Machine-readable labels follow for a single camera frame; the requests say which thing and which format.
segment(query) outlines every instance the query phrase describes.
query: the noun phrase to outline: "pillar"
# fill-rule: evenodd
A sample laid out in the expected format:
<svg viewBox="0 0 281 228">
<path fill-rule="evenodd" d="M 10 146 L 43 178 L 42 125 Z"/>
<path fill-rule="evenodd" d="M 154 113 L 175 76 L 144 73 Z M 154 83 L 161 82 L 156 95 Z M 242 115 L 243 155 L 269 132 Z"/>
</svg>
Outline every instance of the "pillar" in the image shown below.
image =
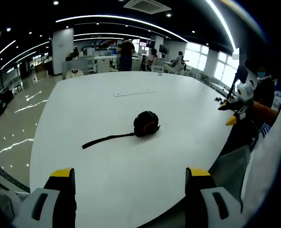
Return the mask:
<svg viewBox="0 0 281 228">
<path fill-rule="evenodd" d="M 52 55 L 54 75 L 62 73 L 62 63 L 66 61 L 68 54 L 73 52 L 73 28 L 56 31 L 52 39 Z"/>
</svg>

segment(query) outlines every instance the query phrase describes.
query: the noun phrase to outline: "floor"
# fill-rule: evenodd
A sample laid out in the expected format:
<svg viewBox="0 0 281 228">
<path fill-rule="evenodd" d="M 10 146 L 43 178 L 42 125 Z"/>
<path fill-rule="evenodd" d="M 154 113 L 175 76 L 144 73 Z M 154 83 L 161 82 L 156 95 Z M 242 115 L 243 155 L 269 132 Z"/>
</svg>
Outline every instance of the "floor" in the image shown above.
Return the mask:
<svg viewBox="0 0 281 228">
<path fill-rule="evenodd" d="M 0 166 L 29 187 L 31 149 L 37 123 L 54 86 L 62 76 L 48 76 L 46 71 L 23 79 L 24 89 L 14 95 L 0 116 Z M 5 187 L 22 191 L 0 176 Z"/>
</svg>

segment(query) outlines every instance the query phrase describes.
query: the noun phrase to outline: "office chair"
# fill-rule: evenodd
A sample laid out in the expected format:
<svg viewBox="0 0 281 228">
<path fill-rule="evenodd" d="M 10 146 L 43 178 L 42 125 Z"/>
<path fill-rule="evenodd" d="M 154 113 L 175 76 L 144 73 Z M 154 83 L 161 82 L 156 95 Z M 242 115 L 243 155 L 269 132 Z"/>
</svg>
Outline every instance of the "office chair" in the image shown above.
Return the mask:
<svg viewBox="0 0 281 228">
<path fill-rule="evenodd" d="M 164 58 L 155 58 L 153 60 L 153 64 L 151 66 L 151 71 L 152 72 L 164 72 L 163 67 L 165 64 L 165 59 Z"/>
</svg>

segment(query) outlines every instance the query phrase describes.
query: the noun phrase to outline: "monitor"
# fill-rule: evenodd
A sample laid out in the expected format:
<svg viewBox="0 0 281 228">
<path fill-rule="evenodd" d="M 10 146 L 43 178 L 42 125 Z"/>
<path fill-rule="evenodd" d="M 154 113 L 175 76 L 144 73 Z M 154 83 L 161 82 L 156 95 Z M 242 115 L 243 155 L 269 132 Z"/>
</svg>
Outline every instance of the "monitor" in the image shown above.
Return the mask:
<svg viewBox="0 0 281 228">
<path fill-rule="evenodd" d="M 165 48 L 163 45 L 159 45 L 159 52 L 160 53 L 164 53 L 164 54 L 168 54 L 168 49 Z"/>
<path fill-rule="evenodd" d="M 141 47 L 148 47 L 148 48 L 154 48 L 155 41 L 148 40 L 148 39 L 140 39 L 140 46 Z"/>
</svg>

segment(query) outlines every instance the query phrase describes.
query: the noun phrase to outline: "ceiling light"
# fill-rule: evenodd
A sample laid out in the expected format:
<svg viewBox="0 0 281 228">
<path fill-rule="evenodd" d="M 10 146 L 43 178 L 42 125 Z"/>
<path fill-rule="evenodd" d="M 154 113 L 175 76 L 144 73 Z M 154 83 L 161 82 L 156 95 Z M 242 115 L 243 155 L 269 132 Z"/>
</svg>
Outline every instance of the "ceiling light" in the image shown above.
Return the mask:
<svg viewBox="0 0 281 228">
<path fill-rule="evenodd" d="M 28 55 L 26 55 L 26 56 L 24 56 L 24 57 L 22 57 L 21 59 L 19 59 L 19 60 L 17 60 L 17 62 L 19 62 L 20 60 L 22 60 L 23 58 L 25 58 L 25 57 L 28 57 L 28 56 L 30 56 L 30 55 L 32 55 L 32 54 L 34 54 L 36 51 L 34 51 L 34 52 L 32 52 L 32 53 L 30 53 L 30 54 L 28 54 Z"/>
<path fill-rule="evenodd" d="M 160 26 L 157 26 L 157 25 L 154 25 L 154 24 L 151 24 L 151 23 L 148 23 L 148 22 L 145 22 L 145 21 L 142 21 L 142 20 L 138 20 L 138 19 L 134 19 L 134 18 L 127 18 L 127 17 L 122 17 L 122 16 L 113 16 L 113 15 L 86 15 L 86 16 L 78 16 L 78 17 L 70 17 L 70 18 L 64 18 L 64 19 L 60 19 L 60 20 L 57 20 L 56 22 L 61 22 L 61 21 L 65 21 L 65 20 L 72 20 L 72 19 L 79 19 L 79 18 L 116 18 L 116 19 L 124 19 L 124 20 L 131 20 L 131 21 L 135 21 L 135 22 L 138 22 L 138 23 L 142 23 L 142 24 L 145 24 L 145 25 L 149 25 L 149 26 L 152 26 L 152 27 L 155 27 L 157 29 L 161 29 L 167 33 L 170 33 L 172 34 L 173 36 L 176 36 L 180 39 L 182 39 L 183 41 L 185 42 L 189 42 L 188 40 L 182 38 L 181 36 L 179 36 L 178 34 L 175 34 L 165 28 L 162 28 Z"/>
<path fill-rule="evenodd" d="M 15 40 L 12 41 L 10 44 L 8 44 L 3 50 L 0 51 L 0 54 L 5 50 L 7 49 L 10 45 L 12 45 L 14 42 L 16 42 Z"/>
<path fill-rule="evenodd" d="M 208 5 L 212 8 L 212 10 L 215 12 L 215 14 L 217 15 L 217 17 L 219 18 L 219 20 L 221 21 L 228 37 L 229 40 L 231 42 L 231 46 L 234 50 L 236 50 L 235 44 L 234 44 L 234 39 L 232 38 L 232 35 L 230 33 L 229 27 L 227 26 L 222 14 L 220 13 L 220 11 L 218 10 L 218 8 L 215 6 L 215 4 L 211 1 L 211 0 L 206 0 L 206 2 L 208 3 Z"/>
<path fill-rule="evenodd" d="M 87 40 L 87 39 L 123 39 L 123 38 L 115 38 L 115 37 L 97 37 L 97 38 L 75 39 L 74 41 Z"/>
<path fill-rule="evenodd" d="M 118 35 L 118 36 L 137 37 L 137 38 L 141 38 L 141 39 L 152 40 L 152 39 L 149 39 L 149 38 L 135 36 L 135 35 L 129 35 L 129 34 L 123 34 L 123 33 L 108 33 L 108 32 L 84 33 L 84 34 L 77 34 L 77 35 L 74 35 L 74 36 L 78 37 L 78 36 L 86 36 L 86 35 Z"/>
<path fill-rule="evenodd" d="M 9 64 L 11 61 L 13 61 L 14 59 L 16 59 L 17 57 L 19 57 L 19 56 L 25 54 L 26 52 L 28 52 L 28 51 L 30 51 L 30 50 L 32 50 L 32 49 L 34 49 L 34 48 L 37 48 L 37 47 L 39 47 L 39 46 L 41 46 L 41 45 L 44 45 L 44 44 L 47 44 L 48 42 L 49 42 L 49 41 L 47 41 L 47 42 L 45 42 L 45 43 L 42 43 L 42 44 L 39 44 L 39 45 L 37 45 L 37 46 L 35 46 L 35 47 L 30 48 L 29 50 L 26 50 L 26 51 L 22 52 L 21 54 L 17 55 L 17 56 L 14 57 L 13 59 L 11 59 L 9 62 L 7 62 L 5 65 L 3 65 L 2 68 L 4 68 L 7 64 Z"/>
</svg>

